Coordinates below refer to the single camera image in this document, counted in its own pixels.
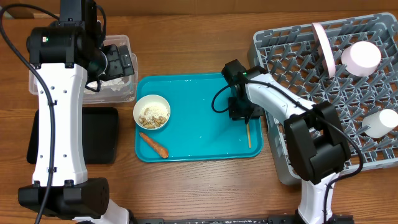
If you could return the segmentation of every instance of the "blue plastic tray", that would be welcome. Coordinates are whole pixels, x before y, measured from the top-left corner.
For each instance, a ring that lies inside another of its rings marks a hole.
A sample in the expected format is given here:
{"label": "blue plastic tray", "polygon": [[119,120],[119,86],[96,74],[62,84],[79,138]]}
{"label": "blue plastic tray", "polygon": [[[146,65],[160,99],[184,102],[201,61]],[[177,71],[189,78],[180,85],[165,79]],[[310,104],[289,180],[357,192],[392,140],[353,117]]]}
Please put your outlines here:
{"label": "blue plastic tray", "polygon": [[[252,148],[249,148],[244,121],[232,121],[228,112],[218,114],[211,109],[211,101],[227,83],[220,73],[198,75],[152,76],[137,86],[137,100],[156,94],[170,104],[167,124],[156,131],[136,125],[136,154],[145,162],[201,161],[254,157],[261,152],[263,140],[261,121],[250,120]],[[230,90],[216,100],[215,108],[226,108]],[[166,147],[169,158],[162,159],[142,138],[139,132]]]}

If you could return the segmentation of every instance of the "chopstick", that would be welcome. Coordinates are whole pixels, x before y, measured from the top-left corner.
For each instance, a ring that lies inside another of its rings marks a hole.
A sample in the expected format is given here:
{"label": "chopstick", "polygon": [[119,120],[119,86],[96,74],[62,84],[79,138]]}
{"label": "chopstick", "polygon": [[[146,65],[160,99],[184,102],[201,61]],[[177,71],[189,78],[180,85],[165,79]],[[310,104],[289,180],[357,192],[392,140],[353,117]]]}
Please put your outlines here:
{"label": "chopstick", "polygon": [[249,126],[249,123],[246,125],[246,130],[248,131],[249,148],[251,149],[251,137],[250,137],[250,126]]}

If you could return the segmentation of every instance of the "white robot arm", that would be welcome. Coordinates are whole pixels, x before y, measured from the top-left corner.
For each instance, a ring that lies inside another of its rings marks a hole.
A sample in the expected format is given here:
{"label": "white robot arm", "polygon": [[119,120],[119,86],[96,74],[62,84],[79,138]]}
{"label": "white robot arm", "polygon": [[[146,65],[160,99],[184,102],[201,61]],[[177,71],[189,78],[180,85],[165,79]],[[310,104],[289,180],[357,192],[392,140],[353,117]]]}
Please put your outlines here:
{"label": "white robot arm", "polygon": [[[13,4],[4,10],[21,6],[38,9]],[[102,224],[129,224],[134,219],[129,210],[109,198],[105,178],[88,178],[83,158],[82,104],[86,84],[97,81],[97,90],[91,90],[99,91],[100,80],[134,74],[127,46],[103,45],[105,23],[101,30],[97,8],[104,15],[93,0],[61,0],[60,17],[52,15],[58,21],[34,28],[27,39],[30,57],[25,64],[30,64],[29,69],[39,80],[39,148],[32,185],[18,190],[18,201],[38,212],[36,223],[42,214]]]}
{"label": "white robot arm", "polygon": [[[277,83],[272,75],[261,74],[251,80],[266,82],[274,85],[275,87],[281,89],[290,97],[298,101],[300,104],[308,109],[312,109],[315,104],[312,101],[305,100],[279,83]],[[300,115],[305,111],[298,108],[285,96],[281,95],[278,91],[267,86],[248,83],[246,84],[246,93],[248,95],[248,100],[254,104],[257,104],[267,110],[272,114],[278,121],[283,123],[286,119],[289,119],[292,115]],[[319,184],[313,184],[311,181],[302,180],[302,198],[300,206],[298,207],[298,214],[302,217],[303,221],[307,224],[321,224],[323,223],[323,201],[326,191],[326,185],[331,180],[337,178],[339,174],[332,173],[325,178]],[[331,198],[333,195],[333,189],[329,191],[328,201],[327,201],[327,219],[332,216],[331,212]]]}
{"label": "white robot arm", "polygon": [[[229,105],[230,110],[234,111],[234,117],[229,113],[232,119],[237,119],[238,112],[241,113],[241,118],[248,122],[248,119],[256,118],[254,111],[260,106],[284,125],[291,165],[302,178],[302,199],[297,210],[299,221],[306,224],[323,223],[326,185],[338,178],[344,162],[350,157],[350,151],[346,139],[336,135],[329,126],[319,123],[316,116],[307,111],[313,111],[342,130],[334,106],[329,102],[317,105],[295,95],[277,83],[272,75],[261,67],[246,70],[234,60],[227,63],[221,73],[235,98],[235,104]],[[292,101],[298,102],[307,110],[299,108],[297,103]],[[309,131],[311,128],[322,129],[323,135],[312,139]],[[332,217],[332,195],[333,189],[329,189],[326,201],[327,220]]]}

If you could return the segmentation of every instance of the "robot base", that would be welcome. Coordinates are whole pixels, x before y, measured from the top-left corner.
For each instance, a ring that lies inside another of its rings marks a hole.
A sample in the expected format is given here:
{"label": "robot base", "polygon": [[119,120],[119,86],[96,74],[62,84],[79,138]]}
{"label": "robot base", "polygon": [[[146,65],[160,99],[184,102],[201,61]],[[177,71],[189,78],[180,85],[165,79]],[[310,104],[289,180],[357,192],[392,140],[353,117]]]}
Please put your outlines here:
{"label": "robot base", "polygon": [[[18,190],[19,204],[39,212],[45,189],[39,183],[21,187]],[[109,184],[105,178],[91,178],[77,185],[66,180],[64,186],[51,188],[43,215],[62,220],[75,217],[98,219],[105,214],[109,203]]]}
{"label": "robot base", "polygon": [[[138,219],[137,224],[305,224],[300,215],[279,215],[268,218],[220,218],[211,220],[163,220],[161,218]],[[354,224],[352,216],[333,215],[327,224]]]}

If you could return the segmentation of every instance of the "gray dish rack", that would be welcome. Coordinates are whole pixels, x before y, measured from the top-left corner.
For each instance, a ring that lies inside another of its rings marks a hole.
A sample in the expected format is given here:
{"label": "gray dish rack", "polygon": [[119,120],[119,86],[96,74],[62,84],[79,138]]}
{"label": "gray dish rack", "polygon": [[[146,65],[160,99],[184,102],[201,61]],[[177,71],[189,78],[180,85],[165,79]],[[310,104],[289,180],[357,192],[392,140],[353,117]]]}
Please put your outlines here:
{"label": "gray dish rack", "polygon": [[[311,24],[256,32],[248,52],[250,66],[260,65],[283,86],[316,103],[329,101],[336,106],[345,133],[361,148],[364,169],[398,166],[398,131],[381,139],[363,133],[362,119],[389,108],[398,111],[398,23],[389,13],[373,14],[320,23],[329,38],[336,62],[336,75],[329,79],[322,67]],[[377,45],[382,60],[369,77],[349,74],[341,64],[341,53],[358,41]],[[292,185],[300,182],[289,162],[283,125],[266,112],[268,140],[279,180]],[[312,131],[313,136],[320,133]],[[358,167],[358,155],[351,148],[351,160],[342,174]]]}

